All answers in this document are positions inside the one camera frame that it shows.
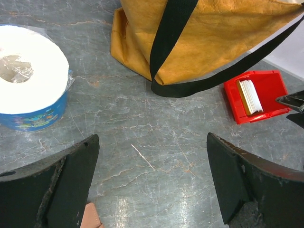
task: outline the gray marble surface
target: gray marble surface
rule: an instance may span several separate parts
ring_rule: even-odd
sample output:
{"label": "gray marble surface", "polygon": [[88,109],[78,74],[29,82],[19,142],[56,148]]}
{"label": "gray marble surface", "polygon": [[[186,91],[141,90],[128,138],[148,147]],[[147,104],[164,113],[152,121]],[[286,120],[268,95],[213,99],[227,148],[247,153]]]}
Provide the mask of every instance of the gray marble surface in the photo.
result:
{"label": "gray marble surface", "polygon": [[[39,132],[0,126],[0,172],[100,137],[89,200],[106,228],[225,228],[210,173],[206,137],[303,170],[303,129],[286,115],[236,125],[223,86],[162,98],[110,55],[117,0],[0,0],[0,23],[46,28],[76,80],[63,118]],[[259,63],[254,70],[274,69]],[[288,91],[303,82],[283,73]]]}

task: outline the red tray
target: red tray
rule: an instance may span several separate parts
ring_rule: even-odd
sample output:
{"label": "red tray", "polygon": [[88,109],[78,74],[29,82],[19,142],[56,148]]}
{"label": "red tray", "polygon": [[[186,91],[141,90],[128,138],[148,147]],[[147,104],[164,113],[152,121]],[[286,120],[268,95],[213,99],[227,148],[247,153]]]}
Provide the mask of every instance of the red tray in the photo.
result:
{"label": "red tray", "polygon": [[[239,94],[236,81],[249,79],[256,88],[264,112],[247,116]],[[291,111],[290,108],[276,102],[279,96],[287,95],[287,89],[278,70],[248,71],[224,83],[232,112],[237,124],[252,123],[282,115]]]}

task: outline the bag handle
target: bag handle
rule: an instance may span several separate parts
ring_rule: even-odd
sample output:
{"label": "bag handle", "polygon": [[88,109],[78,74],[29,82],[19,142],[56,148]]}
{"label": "bag handle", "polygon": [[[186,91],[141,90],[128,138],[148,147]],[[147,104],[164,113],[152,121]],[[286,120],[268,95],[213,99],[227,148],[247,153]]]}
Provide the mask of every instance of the bag handle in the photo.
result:
{"label": "bag handle", "polygon": [[174,48],[198,0],[168,0],[150,54],[151,90],[164,97],[186,97],[216,87],[247,71],[279,46],[304,20],[304,16],[284,32],[247,55],[236,64],[199,81],[160,85],[155,76]]}

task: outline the white roll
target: white roll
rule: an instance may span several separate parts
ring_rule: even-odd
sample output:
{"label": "white roll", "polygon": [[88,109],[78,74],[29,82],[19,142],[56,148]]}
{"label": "white roll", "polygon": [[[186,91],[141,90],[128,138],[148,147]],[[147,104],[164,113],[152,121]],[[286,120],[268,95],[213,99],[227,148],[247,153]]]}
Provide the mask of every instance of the white roll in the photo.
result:
{"label": "white roll", "polygon": [[29,62],[32,76],[22,83],[0,77],[0,113],[22,114],[46,108],[64,93],[69,64],[60,48],[27,28],[0,26],[0,59],[20,56]]}

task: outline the tote bag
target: tote bag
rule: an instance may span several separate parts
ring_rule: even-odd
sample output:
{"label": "tote bag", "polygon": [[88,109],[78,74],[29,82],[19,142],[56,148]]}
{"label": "tote bag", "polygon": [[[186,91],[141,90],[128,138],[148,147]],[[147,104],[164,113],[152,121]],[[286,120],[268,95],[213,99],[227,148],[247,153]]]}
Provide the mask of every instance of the tote bag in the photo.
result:
{"label": "tote bag", "polygon": [[185,97],[247,71],[302,22],[233,66],[231,62],[304,12],[304,4],[278,0],[121,0],[114,13],[111,55],[152,81],[164,97]]}

